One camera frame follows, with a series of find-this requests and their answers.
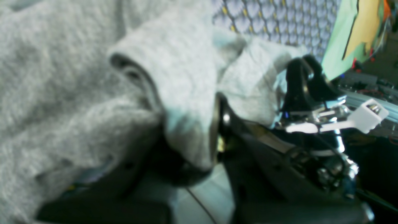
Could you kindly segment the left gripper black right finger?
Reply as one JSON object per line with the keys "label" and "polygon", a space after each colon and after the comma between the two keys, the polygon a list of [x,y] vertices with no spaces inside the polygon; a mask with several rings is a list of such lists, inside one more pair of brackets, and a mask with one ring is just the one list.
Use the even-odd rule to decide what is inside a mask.
{"label": "left gripper black right finger", "polygon": [[222,93],[213,122],[223,140],[223,163],[233,193],[231,224],[371,224],[367,203],[327,193],[300,175],[273,148],[260,142]]}

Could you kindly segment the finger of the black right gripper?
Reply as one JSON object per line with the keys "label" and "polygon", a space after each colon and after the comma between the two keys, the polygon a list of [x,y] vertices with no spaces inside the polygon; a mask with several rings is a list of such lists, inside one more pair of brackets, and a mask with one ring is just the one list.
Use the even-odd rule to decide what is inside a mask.
{"label": "finger of the black right gripper", "polygon": [[283,112],[315,111],[324,108],[327,102],[345,99],[345,94],[325,76],[321,64],[312,55],[291,60],[286,81]]}

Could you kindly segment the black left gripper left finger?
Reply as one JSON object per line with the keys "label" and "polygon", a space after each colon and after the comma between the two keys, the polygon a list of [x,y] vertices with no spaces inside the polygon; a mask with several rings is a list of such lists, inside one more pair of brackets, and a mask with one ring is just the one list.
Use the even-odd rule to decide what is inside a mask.
{"label": "black left gripper left finger", "polygon": [[36,220],[52,224],[174,224],[179,187],[205,180],[211,170],[191,166],[160,134],[130,145],[122,162],[80,193],[53,200]]}

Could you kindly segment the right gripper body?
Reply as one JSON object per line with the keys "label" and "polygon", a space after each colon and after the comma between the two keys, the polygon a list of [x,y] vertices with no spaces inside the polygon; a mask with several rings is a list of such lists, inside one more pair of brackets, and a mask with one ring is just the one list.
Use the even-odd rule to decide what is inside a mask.
{"label": "right gripper body", "polygon": [[322,189],[354,199],[359,167],[345,154],[341,129],[350,114],[345,101],[342,95],[316,110],[284,110],[275,129],[278,136],[295,141],[285,153],[288,163]]}

